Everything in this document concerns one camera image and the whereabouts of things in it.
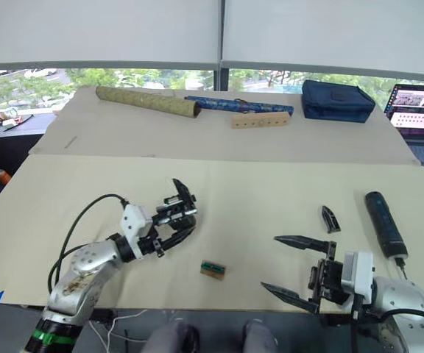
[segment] navy blue bag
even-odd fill
[[[309,119],[364,123],[375,102],[359,87],[306,80],[302,86],[303,113]]]

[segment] rolled mat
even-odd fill
[[[196,96],[187,96],[184,99],[189,101],[196,101],[204,109],[226,110],[229,112],[288,112],[289,115],[292,115],[292,113],[294,112],[294,108],[290,105],[256,103],[253,101],[244,101],[242,99],[235,99],[234,101],[231,101],[228,99],[216,99]]]
[[[123,88],[97,86],[96,95],[104,101],[135,105],[136,107],[160,110],[165,113],[184,115],[189,118],[196,118],[200,112],[200,106],[195,101]]]

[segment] white roller shade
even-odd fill
[[[424,1],[227,0],[223,63],[424,75]]]
[[[219,0],[0,0],[0,63],[217,66],[220,23]]]

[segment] beige cardboard sheet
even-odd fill
[[[31,150],[33,154],[154,156],[192,160],[418,164],[384,114],[365,124],[306,119],[301,95],[142,90],[166,96],[210,96],[294,107],[289,125],[232,129],[234,112],[202,110],[195,119],[101,101],[80,88]]]
[[[105,287],[103,307],[296,311],[264,290],[282,285],[307,298],[310,267],[323,255],[274,241],[307,235],[346,250],[374,253],[376,274],[398,278],[379,249],[364,194],[386,197],[409,249],[406,271],[424,288],[424,168],[413,165],[251,163],[135,157],[31,155],[0,195],[2,302],[46,303],[46,277],[71,223],[104,193],[119,193],[154,212],[174,192],[171,178],[197,197],[198,225],[158,259],[134,261]],[[336,214],[328,235],[319,209]],[[119,232],[121,206],[105,200],[89,211],[69,246]],[[166,229],[161,232],[167,235]],[[223,281],[199,273],[202,260],[227,266]],[[322,311],[337,311],[323,301]]]

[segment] gray pants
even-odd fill
[[[167,323],[152,333],[141,353],[180,353],[189,330],[184,321]],[[277,353],[275,338],[263,323],[250,321],[244,331],[243,353]]]

